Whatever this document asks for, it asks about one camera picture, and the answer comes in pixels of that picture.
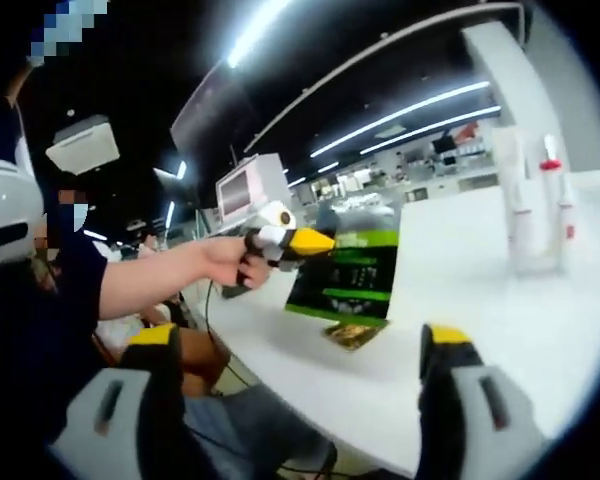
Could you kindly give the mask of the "person's left hand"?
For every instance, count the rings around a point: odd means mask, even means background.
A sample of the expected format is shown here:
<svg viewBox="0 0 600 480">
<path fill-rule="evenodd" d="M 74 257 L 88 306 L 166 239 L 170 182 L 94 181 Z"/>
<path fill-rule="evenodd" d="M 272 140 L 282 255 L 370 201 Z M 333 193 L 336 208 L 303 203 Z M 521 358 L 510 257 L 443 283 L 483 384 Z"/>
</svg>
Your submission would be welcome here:
<svg viewBox="0 0 600 480">
<path fill-rule="evenodd" d="M 248 254 L 243 237 L 213 237 L 201 243 L 204 276 L 223 286 L 257 289 L 269 278 L 267 262 Z"/>
</svg>

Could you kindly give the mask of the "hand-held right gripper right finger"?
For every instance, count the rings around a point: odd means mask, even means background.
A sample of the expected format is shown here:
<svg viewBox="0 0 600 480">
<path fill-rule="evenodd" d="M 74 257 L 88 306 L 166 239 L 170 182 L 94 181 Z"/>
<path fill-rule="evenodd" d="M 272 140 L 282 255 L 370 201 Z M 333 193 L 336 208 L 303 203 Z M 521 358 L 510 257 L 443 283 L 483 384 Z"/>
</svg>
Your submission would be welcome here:
<svg viewBox="0 0 600 480">
<path fill-rule="evenodd" d="M 462 331 L 421 330 L 420 479 L 523 479 L 545 452 L 530 398 Z"/>
</svg>

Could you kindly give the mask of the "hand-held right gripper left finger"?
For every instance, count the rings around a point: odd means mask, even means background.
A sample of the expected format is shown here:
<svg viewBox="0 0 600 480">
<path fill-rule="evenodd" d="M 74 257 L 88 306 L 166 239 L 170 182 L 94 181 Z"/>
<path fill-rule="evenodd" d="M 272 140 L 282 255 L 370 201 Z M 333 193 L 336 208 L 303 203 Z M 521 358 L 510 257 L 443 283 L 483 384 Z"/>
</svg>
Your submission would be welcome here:
<svg viewBox="0 0 600 480">
<path fill-rule="evenodd" d="M 101 370 L 74 397 L 54 456 L 77 479 L 158 479 L 180 472 L 180 329 L 134 335 L 116 368 Z"/>
</svg>

